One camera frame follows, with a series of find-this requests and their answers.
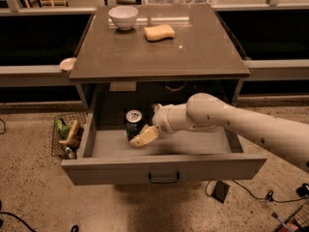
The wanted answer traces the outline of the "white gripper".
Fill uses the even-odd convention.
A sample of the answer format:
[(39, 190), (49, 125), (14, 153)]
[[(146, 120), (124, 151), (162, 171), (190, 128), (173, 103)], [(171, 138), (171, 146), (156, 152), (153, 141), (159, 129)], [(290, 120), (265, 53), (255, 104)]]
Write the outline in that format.
[(153, 105), (154, 116), (152, 119), (153, 125), (145, 125), (144, 128), (140, 131), (139, 134), (134, 136), (129, 144), (132, 147), (142, 147), (148, 145), (158, 138), (158, 133), (160, 134), (172, 134), (175, 131), (172, 129), (168, 115), (170, 109), (173, 107), (173, 104), (162, 105), (156, 103)]

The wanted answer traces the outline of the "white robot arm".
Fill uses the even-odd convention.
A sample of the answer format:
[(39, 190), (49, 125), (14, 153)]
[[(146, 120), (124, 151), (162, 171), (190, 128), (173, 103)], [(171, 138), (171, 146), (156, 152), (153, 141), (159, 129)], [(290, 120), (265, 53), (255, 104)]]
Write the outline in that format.
[(155, 104), (152, 122), (129, 140), (131, 146), (142, 147), (162, 134), (222, 127), (309, 172), (308, 124), (237, 108), (206, 93), (182, 104)]

